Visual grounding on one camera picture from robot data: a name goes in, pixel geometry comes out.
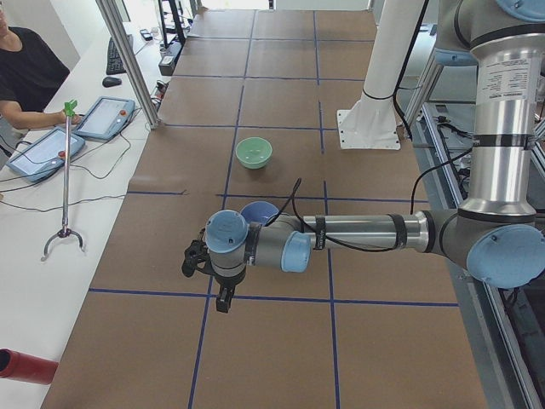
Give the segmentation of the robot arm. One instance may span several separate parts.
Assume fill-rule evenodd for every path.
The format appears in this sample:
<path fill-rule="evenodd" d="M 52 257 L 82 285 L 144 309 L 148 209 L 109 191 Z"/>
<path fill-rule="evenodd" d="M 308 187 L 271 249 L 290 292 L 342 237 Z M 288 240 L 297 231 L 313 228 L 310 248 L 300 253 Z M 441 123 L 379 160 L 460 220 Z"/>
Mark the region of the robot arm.
<path fill-rule="evenodd" d="M 468 196 L 456 210 L 408 215 L 299 216 L 265 223 L 221 210 L 185 252 L 182 272 L 212 276 L 225 313 L 249 265 L 303 272 L 312 251 L 346 247 L 381 253 L 412 248 L 450 259 L 472 277 L 516 288 L 544 269 L 544 237 L 528 203 L 537 83 L 544 56 L 541 1 L 443 1 L 440 59 L 475 63 L 477 90 Z"/>

